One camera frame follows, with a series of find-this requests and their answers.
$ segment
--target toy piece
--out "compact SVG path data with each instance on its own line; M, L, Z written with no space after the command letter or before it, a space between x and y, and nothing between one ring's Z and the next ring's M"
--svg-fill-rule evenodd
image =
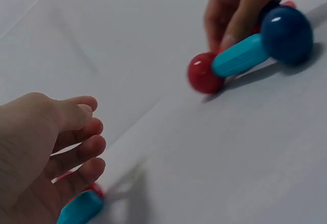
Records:
M215 56L213 53L202 53L193 58L189 64L189 83L196 91L214 94L223 87L225 79L216 76L211 68Z
M78 195L61 211L57 224L86 224L103 207L103 200L94 192Z
M265 17L261 34L250 36L216 56L212 69L228 77L245 72L269 56L288 65L308 59L313 48L313 31L309 21L298 10L280 6Z
M250 70L268 58L261 34L254 34L216 56L212 70L217 76L230 77Z
M188 69L190 85L198 92L214 94L222 89L225 78L246 72L270 56L290 65L305 61L313 47L312 28L306 17L295 9L295 3L284 4L288 6L270 2L262 10L258 21L262 27L257 25L253 30L257 34L218 53L215 58L213 53L197 55Z
M102 197L102 198L104 197L104 192L102 191L100 185L96 182L92 183L87 188L85 188L83 192L88 191L88 190L94 191L99 197Z
M308 59L313 48L313 31L307 18L298 10L281 6L265 17L262 43L267 53L287 65Z

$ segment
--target fingernail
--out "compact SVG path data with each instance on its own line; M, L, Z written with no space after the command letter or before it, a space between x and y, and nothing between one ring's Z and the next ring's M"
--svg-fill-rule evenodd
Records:
M93 113L92 108L86 104L79 104L78 106L86 113L89 113L89 114Z
M232 35L227 35L221 42L221 49L228 49L237 43L236 39Z

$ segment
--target red toy piece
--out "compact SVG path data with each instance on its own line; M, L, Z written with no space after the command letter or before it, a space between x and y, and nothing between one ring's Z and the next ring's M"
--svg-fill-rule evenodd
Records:
M216 76L211 69L215 57L214 53L202 53L193 58L189 64L189 83L200 93L215 94L224 86L225 79Z
M286 1L285 3L282 3L282 6L289 6L289 7L293 7L296 9L296 4L293 1Z
M85 188L83 192L88 191L88 190L93 190L94 192L97 193L97 195L99 197L104 197L104 192L102 191L100 185L96 182L92 183L87 188Z

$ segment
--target blue shape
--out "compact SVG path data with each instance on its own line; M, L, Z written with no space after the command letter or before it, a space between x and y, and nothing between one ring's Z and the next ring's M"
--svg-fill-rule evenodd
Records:
M313 31L298 10L280 6L270 11L261 26L265 50L274 59L297 65L309 59L313 49Z
M272 11L273 9L277 8L280 6L280 4L276 1L270 1L260 12L258 16L258 23L259 25L262 24L263 20L265 19L265 16Z
M261 34L254 34L216 56L212 70L226 78L245 72L268 58L262 46Z
M102 206L103 200L94 191L82 192L62 209L57 224L86 224Z

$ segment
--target dark blue ball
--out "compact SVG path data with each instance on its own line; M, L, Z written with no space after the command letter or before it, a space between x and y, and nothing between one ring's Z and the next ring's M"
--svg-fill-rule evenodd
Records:
M297 65L310 57L313 31L307 18L294 8L279 6L270 11L261 34L267 53L280 62Z

